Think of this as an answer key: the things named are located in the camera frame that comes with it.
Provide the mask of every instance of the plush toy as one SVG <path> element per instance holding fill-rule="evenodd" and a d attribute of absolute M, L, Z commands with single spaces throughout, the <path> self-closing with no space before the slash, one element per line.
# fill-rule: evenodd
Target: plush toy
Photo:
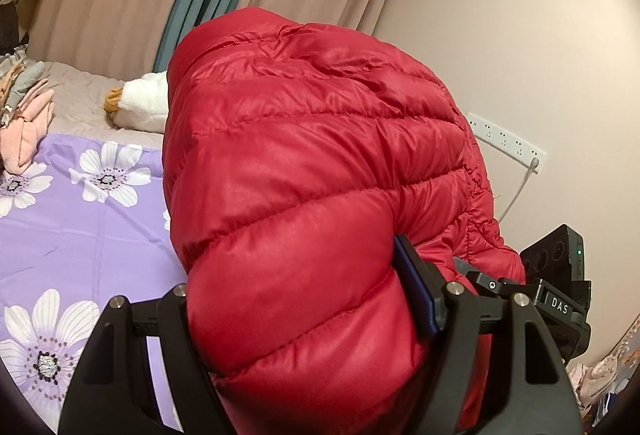
<path fill-rule="evenodd" d="M 111 90 L 104 111 L 118 128 L 164 133 L 169 114 L 166 72 L 145 74 Z"/>

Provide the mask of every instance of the electrical socket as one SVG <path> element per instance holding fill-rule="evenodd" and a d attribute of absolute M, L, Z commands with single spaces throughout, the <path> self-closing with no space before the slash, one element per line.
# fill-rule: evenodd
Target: electrical socket
<path fill-rule="evenodd" d="M 534 158 L 538 158 L 540 163 L 534 171 L 540 172 L 546 158 L 546 153 L 540 148 L 473 113 L 468 114 L 466 119 L 476 137 L 521 162 L 527 168 L 531 166 Z"/>

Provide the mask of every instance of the purple floral bedsheet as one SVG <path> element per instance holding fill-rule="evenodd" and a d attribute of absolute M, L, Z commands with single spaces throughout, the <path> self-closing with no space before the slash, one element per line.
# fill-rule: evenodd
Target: purple floral bedsheet
<path fill-rule="evenodd" d="M 108 300 L 155 299 L 186 280 L 169 227 L 158 150 L 50 134 L 24 175 L 0 175 L 0 357 L 54 431 Z M 162 419 L 178 428 L 149 344 Z"/>

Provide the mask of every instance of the white cable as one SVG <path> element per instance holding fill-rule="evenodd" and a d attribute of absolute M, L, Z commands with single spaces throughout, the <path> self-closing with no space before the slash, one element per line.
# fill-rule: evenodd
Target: white cable
<path fill-rule="evenodd" d="M 502 216 L 498 220 L 499 224 L 500 224 L 501 221 L 504 220 L 505 216 L 507 216 L 507 213 L 510 211 L 511 207 L 516 203 L 516 200 L 518 199 L 518 197 L 522 193 L 522 190 L 524 189 L 524 186 L 526 186 L 526 184 L 527 184 L 527 180 L 529 180 L 529 177 L 531 176 L 533 171 L 535 171 L 535 169 L 538 166 L 540 166 L 540 160 L 538 158 L 536 158 L 536 157 L 532 158 L 531 164 L 529 165 L 529 169 L 527 170 L 527 174 L 525 175 L 524 180 L 522 181 L 522 184 L 520 185 L 520 189 L 518 190 L 516 195 L 513 197 L 513 200 L 511 201 L 511 203 L 504 210 L 504 213 L 502 214 Z"/>

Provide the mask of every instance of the metal screw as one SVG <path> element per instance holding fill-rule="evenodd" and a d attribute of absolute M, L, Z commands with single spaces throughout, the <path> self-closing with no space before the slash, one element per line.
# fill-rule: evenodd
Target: metal screw
<path fill-rule="evenodd" d="M 447 283 L 447 291 L 454 296 L 460 296 L 465 291 L 465 286 L 457 281 L 450 281 Z"/>
<path fill-rule="evenodd" d="M 124 296 L 115 296 L 109 301 L 109 306 L 112 309 L 119 309 L 124 305 L 124 301 Z"/>
<path fill-rule="evenodd" d="M 523 294 L 522 292 L 517 292 L 513 295 L 513 301 L 515 301 L 516 305 L 520 307 L 526 307 L 531 303 L 529 296 Z"/>
<path fill-rule="evenodd" d="M 180 285 L 176 285 L 174 287 L 174 294 L 178 296 L 178 298 L 184 298 L 187 296 L 187 285 L 184 283 L 180 283 Z"/>

